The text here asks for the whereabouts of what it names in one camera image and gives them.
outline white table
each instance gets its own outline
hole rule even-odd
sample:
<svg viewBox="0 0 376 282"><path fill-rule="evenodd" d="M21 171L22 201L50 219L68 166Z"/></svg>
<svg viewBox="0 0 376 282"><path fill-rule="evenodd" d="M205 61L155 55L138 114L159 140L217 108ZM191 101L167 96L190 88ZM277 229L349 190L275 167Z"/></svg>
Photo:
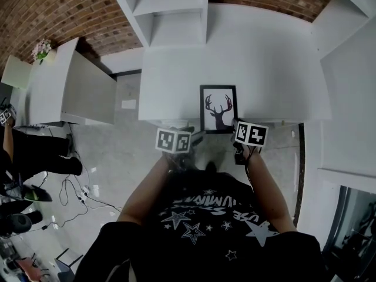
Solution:
<svg viewBox="0 0 376 282"><path fill-rule="evenodd" d="M59 46L53 62L34 62L27 89L13 89L17 126L114 123L116 82L75 51L77 42Z"/></svg>

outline antlers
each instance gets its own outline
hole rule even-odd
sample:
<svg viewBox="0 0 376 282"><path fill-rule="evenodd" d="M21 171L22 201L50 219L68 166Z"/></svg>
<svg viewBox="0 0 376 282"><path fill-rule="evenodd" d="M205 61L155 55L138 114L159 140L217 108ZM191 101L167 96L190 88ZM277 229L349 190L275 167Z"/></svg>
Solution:
<svg viewBox="0 0 376 282"><path fill-rule="evenodd" d="M210 105L211 105L211 103L212 103L212 102L210 101L210 97L211 97L211 95L212 95L212 94L210 94L207 98L205 98L205 109L207 109L207 110L213 112L215 115L222 115L224 112L228 112L228 111L230 111L230 110L233 108L233 103L232 103L231 99L230 99L227 95L225 95L225 98L226 98L226 101L227 101L227 109L224 110L224 109L222 108L222 105L221 105L221 112L220 112L220 113L217 113L215 107L214 107L214 110L210 108Z"/></svg>

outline tiled floor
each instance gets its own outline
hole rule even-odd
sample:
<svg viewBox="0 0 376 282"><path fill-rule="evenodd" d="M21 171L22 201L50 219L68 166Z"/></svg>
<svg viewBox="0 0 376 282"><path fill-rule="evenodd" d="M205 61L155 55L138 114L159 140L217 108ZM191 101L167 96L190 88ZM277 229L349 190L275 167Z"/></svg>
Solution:
<svg viewBox="0 0 376 282"><path fill-rule="evenodd" d="M137 109L122 109L122 100L138 99L139 75L124 76L118 79L116 95L115 125L73 126L76 145L84 165L88 170L78 177L81 186L90 188L98 186L98 200L122 207L140 183L154 162L160 157L160 152L154 149L156 126L137 120ZM53 128L54 136L63 136L69 128ZM209 160L220 163L220 171L228 172L241 182L247 183L243 166L234 164L234 150L230 143L230 135L207 135L203 143L197 147L197 166L205 167ZM290 214L295 211L298 166L299 166L299 135L298 127L281 127L270 129L268 143L262 152L272 175L280 186L287 201ZM39 185L44 177L41 173L34 176L28 183ZM51 173L43 188L53 198L52 203L39 203L34 207L40 209L45 222L33 226L34 229L48 224L55 216L61 225L65 220L73 218L86 211L75 197L73 187L67 184L69 203L63 207L59 201L59 192L65 176ZM79 189L74 177L71 177L76 190ZM62 191L62 201L66 202L65 191ZM87 205L95 208L101 204L87 200ZM54 258L69 247L67 256L62 261L69 263L81 254L85 254L97 237L101 225L115 221L118 212L111 207L89 209L88 213L67 222L57 230L50 226L47 230L39 230L15 236L12 238L15 247L22 257L31 256L33 252L50 268L53 274L50 281L57 279L58 269Z"/></svg>

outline black picture frame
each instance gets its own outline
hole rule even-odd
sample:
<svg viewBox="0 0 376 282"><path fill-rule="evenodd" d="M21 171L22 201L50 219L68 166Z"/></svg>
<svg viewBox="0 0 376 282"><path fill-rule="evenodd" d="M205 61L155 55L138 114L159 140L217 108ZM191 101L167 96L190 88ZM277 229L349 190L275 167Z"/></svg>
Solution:
<svg viewBox="0 0 376 282"><path fill-rule="evenodd" d="M205 89L231 89L232 90L232 105L233 105L233 112L234 118L237 119L237 99L236 99L236 86L223 86L223 85L201 85L200 86L200 129L208 134L228 134L233 133L234 128L232 125L225 129L212 129L206 130L205 129L205 97L204 97L204 90Z"/></svg>

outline deer silhouette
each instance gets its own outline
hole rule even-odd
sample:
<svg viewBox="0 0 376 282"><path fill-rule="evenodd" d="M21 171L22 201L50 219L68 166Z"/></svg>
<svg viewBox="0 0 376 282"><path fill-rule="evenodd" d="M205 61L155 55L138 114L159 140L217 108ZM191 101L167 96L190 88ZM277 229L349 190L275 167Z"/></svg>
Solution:
<svg viewBox="0 0 376 282"><path fill-rule="evenodd" d="M214 107L214 110L210 108L210 104L212 103L210 101L210 97L211 97L211 95L209 95L205 98L205 109L211 111L212 113L210 113L210 114L216 119L216 129L221 130L221 129L231 128L231 125L225 125L223 123L223 119L222 119L223 114L225 112L230 111L233 108L233 103L232 103L231 99L227 95L225 95L225 98L226 98L226 101L227 101L227 109L224 110L222 108L222 105L221 105L221 112L217 113L216 107Z"/></svg>

